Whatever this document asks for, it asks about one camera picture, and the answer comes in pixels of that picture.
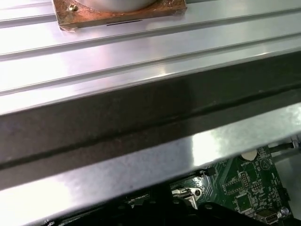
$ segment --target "silver metal frame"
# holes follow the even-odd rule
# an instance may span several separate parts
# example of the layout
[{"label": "silver metal frame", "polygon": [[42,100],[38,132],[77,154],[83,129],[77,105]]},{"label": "silver metal frame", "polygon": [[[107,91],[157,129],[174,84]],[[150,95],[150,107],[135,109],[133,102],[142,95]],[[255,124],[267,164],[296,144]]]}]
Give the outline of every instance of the silver metal frame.
[{"label": "silver metal frame", "polygon": [[[50,0],[1,7],[0,115],[301,47],[299,0],[194,3],[183,17],[71,33],[58,29]],[[301,131],[300,115],[292,105],[2,190],[0,225],[40,224],[288,137]]]},{"label": "silver metal frame", "polygon": [[75,32],[59,30],[47,0],[9,4],[0,15],[0,28],[8,26],[0,29],[0,115],[301,47],[299,0],[193,3],[185,16]]},{"label": "silver metal frame", "polygon": [[0,225],[39,224],[301,131],[301,104],[0,191]]}]

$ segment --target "metal edge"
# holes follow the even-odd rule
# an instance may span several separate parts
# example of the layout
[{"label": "metal edge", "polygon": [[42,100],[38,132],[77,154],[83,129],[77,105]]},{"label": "metal edge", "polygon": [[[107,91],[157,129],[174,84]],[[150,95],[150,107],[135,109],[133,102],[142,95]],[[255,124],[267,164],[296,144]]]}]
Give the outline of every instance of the metal edge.
[{"label": "metal edge", "polygon": [[301,46],[299,35],[272,40],[264,44],[251,44],[249,46],[225,49],[224,51],[220,51],[218,55],[207,53],[199,56],[192,55],[191,58],[186,56],[176,61],[166,62],[165,64],[147,65],[136,70],[125,70],[122,73],[113,72],[107,74],[105,77],[89,78],[86,76],[85,79],[76,82],[54,82],[51,86],[49,86],[49,83],[38,84],[38,86],[31,87],[30,89],[21,88],[17,92],[14,90],[14,92],[2,93],[0,95],[0,105],[2,106],[0,115],[141,85],[152,81],[170,79],[189,73],[211,70],[217,67],[300,51],[301,48],[296,48],[296,46]]},{"label": "metal edge", "polygon": [[153,148],[2,190],[0,224],[39,224],[45,219],[169,180],[205,164],[300,131],[301,104],[294,104]]}]

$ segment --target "green circuit board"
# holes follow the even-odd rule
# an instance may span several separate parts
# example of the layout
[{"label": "green circuit board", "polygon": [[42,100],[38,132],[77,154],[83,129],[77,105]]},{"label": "green circuit board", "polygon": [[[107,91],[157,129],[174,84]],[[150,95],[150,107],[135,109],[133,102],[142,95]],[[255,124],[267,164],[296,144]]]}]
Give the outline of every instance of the green circuit board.
[{"label": "green circuit board", "polygon": [[258,148],[253,161],[235,157],[209,167],[215,168],[215,175],[177,181],[171,189],[198,187],[202,191],[198,204],[215,202],[250,217],[260,210],[289,209],[287,192],[268,147]]}]

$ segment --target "brass screw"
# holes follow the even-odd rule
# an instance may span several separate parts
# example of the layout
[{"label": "brass screw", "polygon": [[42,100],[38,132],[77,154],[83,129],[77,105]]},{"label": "brass screw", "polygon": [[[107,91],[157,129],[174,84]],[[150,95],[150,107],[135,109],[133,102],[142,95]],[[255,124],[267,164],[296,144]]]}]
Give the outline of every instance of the brass screw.
[{"label": "brass screw", "polygon": [[79,9],[79,7],[74,4],[70,4],[70,6],[68,6],[68,10],[71,12],[76,12],[78,9]]}]

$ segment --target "microchip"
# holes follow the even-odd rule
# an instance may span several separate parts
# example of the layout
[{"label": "microchip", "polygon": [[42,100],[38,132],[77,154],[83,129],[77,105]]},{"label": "microchip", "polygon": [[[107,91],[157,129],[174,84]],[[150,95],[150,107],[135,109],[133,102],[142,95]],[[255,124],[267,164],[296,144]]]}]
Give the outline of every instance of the microchip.
[{"label": "microchip", "polygon": [[243,194],[235,198],[236,203],[239,209],[239,212],[244,212],[250,208],[252,208],[250,198],[248,194]]}]

